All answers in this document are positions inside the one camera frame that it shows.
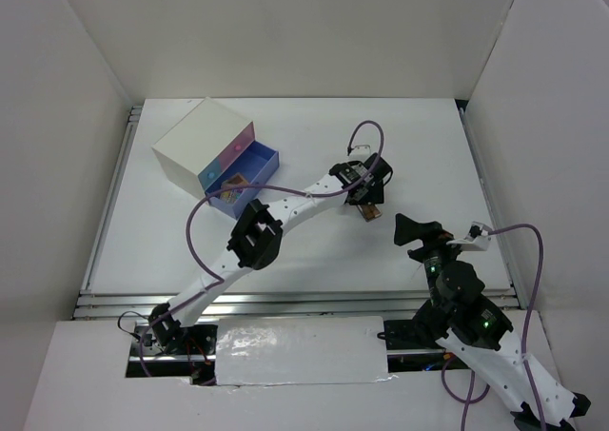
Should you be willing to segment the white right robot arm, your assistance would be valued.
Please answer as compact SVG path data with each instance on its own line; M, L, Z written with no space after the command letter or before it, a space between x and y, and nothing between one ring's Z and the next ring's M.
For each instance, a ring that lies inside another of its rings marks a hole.
M413 319L416 340L453 353L502 400L519 430L569 430L586 415L590 400L566 389L527 349L528 332L517 332L507 315L484 296L464 251L484 251L496 229L473 223L456 238L438 222L395 217L394 243L421 242L408 256L424 269L429 298Z

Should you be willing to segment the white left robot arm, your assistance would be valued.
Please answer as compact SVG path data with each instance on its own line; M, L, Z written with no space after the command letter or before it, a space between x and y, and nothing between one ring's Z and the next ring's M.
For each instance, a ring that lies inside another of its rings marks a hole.
M286 190L288 196L281 200L249 202L213 265L203 264L202 272L185 290L153 308L148 321L154 344L168 354L184 350L188 330L203 311L237 280L271 265L291 229L335 207L381 204L392 175L392 167L374 153L364 162L333 166L306 189Z

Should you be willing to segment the light blue small drawer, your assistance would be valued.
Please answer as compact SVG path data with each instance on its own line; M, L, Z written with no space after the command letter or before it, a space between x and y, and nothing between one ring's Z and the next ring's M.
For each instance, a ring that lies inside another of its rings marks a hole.
M198 179L203 189L209 188L223 173L222 165L218 158L211 161L199 174Z

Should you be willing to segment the dark blue drawer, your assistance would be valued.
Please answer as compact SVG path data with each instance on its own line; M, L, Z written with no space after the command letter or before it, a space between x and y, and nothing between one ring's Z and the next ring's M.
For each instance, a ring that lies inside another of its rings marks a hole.
M254 141L240 157L206 189L206 194L219 190L222 187L223 181L236 173L242 173L249 184L264 185L279 166L279 151L270 148L263 143ZM220 210L225 215L237 220L243 213L246 205L258 195L258 192L258 188L244 189L244 193L234 206L222 204L218 197L211 198L208 202L211 206Z

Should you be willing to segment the long brown eyeshadow palette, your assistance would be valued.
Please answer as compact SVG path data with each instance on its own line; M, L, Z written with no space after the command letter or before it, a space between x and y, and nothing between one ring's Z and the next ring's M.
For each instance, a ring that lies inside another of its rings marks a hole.
M382 212L373 204L359 205L358 209L366 222L376 220L383 215Z

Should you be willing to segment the pink drawer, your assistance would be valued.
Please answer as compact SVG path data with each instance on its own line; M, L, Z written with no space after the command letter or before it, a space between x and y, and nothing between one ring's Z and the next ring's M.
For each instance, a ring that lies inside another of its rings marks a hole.
M240 155L255 141L254 124L250 122L228 145L219 153L218 161L222 171L228 169Z

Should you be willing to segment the colourful glitter eyeshadow palette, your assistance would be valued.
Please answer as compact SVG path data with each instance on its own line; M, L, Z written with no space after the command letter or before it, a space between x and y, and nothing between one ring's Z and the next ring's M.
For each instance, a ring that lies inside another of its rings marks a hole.
M229 189L223 191L219 196L219 201L226 206L234 206L241 198L244 190L242 188Z

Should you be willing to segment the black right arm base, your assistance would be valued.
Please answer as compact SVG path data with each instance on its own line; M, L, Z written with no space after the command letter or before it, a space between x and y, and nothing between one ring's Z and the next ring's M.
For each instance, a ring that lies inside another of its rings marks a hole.
M442 329L445 315L426 300L412 318L383 321L377 338L387 350L390 373L466 369L466 364L435 342L433 329Z

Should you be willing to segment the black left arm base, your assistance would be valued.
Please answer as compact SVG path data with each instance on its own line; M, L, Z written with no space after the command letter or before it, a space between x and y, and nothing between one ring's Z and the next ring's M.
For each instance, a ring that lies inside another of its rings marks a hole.
M217 383L216 324L203 323L183 329L173 320L167 320L149 329L144 315L128 310L117 319L117 327L131 337L128 378L186 378L198 386Z

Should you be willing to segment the small beige eyeshadow quad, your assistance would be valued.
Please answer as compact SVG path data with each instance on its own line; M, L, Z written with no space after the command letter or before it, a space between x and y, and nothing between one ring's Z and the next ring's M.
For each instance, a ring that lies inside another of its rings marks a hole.
M244 186L248 184L248 180L242 173L236 173L222 183L222 188L233 188L236 186Z

